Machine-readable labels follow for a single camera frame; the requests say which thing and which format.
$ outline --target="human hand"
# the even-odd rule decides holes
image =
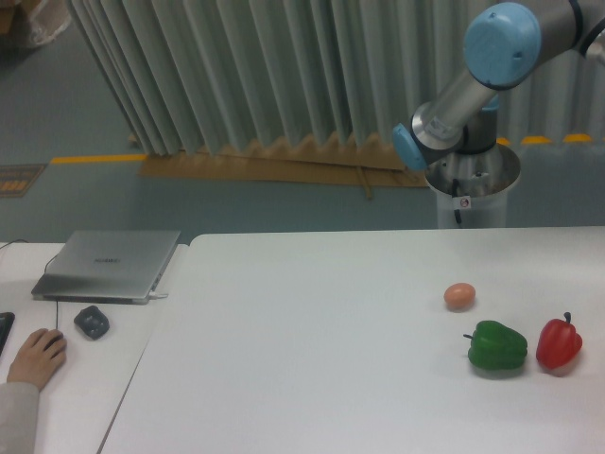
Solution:
[[[10,364],[7,382],[31,383],[41,391],[65,362],[67,341],[57,329],[39,329],[29,335]]]

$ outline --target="floor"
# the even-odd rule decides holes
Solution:
[[[0,54],[0,165],[137,153],[78,30]],[[517,148],[509,227],[605,225],[605,143]],[[49,165],[20,199],[0,199],[0,241],[64,242],[80,229],[212,233],[434,229],[428,189],[144,178],[139,162]]]

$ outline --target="bell pepper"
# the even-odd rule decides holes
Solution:
[[[492,320],[479,322],[471,339],[469,360],[479,369],[517,369],[527,356],[527,340],[521,334]]]
[[[571,361],[582,348],[582,337],[571,324],[571,314],[565,312],[565,321],[554,319],[540,334],[536,359],[546,369],[557,369]]]

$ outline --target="laptop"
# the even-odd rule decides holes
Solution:
[[[31,290],[36,299],[145,304],[181,232],[77,231]]]

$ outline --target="egg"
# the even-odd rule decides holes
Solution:
[[[443,293],[443,299],[450,310],[466,309],[475,301],[475,288],[463,282],[454,284]]]

